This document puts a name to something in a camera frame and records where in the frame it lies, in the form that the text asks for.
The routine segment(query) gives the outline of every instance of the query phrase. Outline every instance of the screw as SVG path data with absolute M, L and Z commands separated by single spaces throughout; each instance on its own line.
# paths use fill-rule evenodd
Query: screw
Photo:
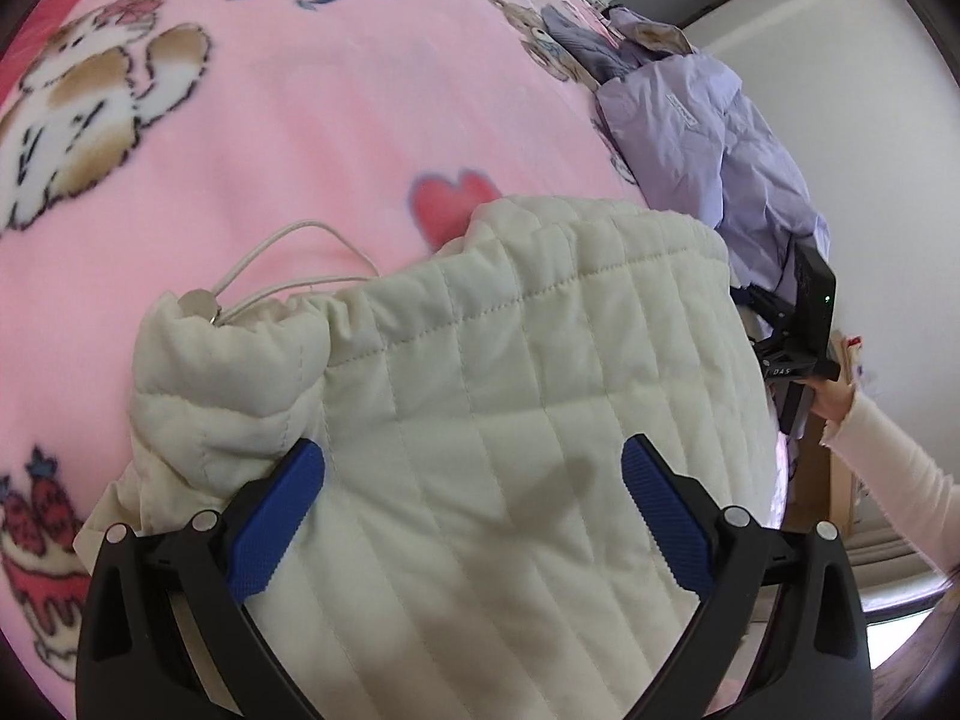
M 832 522 L 823 522 L 817 523 L 817 535 L 820 538 L 824 538 L 826 541 L 834 541 L 840 533 L 837 533 L 837 528 Z
M 220 515 L 217 514 L 217 512 L 213 512 L 211 509 L 208 509 L 205 512 L 195 514 L 193 519 L 190 520 L 190 525 L 195 531 L 206 533 L 207 531 L 212 531 L 214 528 L 216 528 L 219 520 Z
M 723 511 L 723 519 L 734 528 L 746 528 L 750 524 L 750 514 L 747 509 L 741 509 L 739 506 L 731 506 Z
M 107 541 L 112 544 L 119 544 L 127 537 L 127 527 L 122 522 L 110 525 L 107 530 Z

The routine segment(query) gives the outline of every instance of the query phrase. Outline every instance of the white sleeve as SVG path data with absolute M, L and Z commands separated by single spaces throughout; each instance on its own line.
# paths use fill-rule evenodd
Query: white sleeve
M 960 567 L 960 485 L 954 485 L 877 404 L 860 391 L 824 446 L 870 490 L 893 528 L 944 574 Z

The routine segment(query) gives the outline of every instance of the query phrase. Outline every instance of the blue gripper pad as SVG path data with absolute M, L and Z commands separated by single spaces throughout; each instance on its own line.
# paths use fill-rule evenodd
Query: blue gripper pad
M 323 488 L 323 452 L 313 442 L 299 442 L 270 491 L 234 538 L 227 586 L 237 604 L 267 589 L 270 577 Z
M 677 584 L 704 600 L 713 591 L 710 547 L 671 481 L 635 437 L 623 445 L 623 482 Z

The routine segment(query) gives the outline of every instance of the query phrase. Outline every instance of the cat print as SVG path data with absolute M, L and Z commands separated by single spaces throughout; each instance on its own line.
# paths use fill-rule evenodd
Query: cat print
M 143 131 L 190 97 L 210 39 L 192 23 L 136 44 L 164 0 L 118 0 L 64 25 L 20 80 L 0 119 L 0 234 L 22 230 L 123 165 Z M 137 62 L 150 82 L 139 92 Z

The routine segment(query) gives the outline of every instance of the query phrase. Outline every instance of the human hand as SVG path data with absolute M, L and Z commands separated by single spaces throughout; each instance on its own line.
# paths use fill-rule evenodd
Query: human hand
M 816 395 L 810 410 L 817 416 L 840 424 L 853 408 L 853 385 L 827 379 L 802 379 Z

